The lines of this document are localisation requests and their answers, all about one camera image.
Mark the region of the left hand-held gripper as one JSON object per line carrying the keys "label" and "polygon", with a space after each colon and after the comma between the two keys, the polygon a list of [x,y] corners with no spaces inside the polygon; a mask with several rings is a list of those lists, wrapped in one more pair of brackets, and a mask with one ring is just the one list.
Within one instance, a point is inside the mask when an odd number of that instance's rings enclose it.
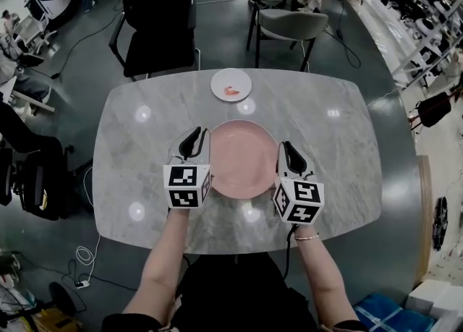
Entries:
{"label": "left hand-held gripper", "polygon": [[[169,147],[169,160],[163,165],[163,188],[169,209],[198,209],[204,206],[211,188],[211,133],[195,127],[181,134]],[[198,158],[192,155],[200,138]]]}

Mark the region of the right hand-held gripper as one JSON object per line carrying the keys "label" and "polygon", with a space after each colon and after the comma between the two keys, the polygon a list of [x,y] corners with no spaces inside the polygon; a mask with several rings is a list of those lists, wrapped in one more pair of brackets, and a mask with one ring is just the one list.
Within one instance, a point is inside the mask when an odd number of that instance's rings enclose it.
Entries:
{"label": "right hand-held gripper", "polygon": [[[290,179],[288,171],[295,177]],[[290,143],[279,144],[273,203],[283,222],[313,224],[324,207],[324,185]]]}

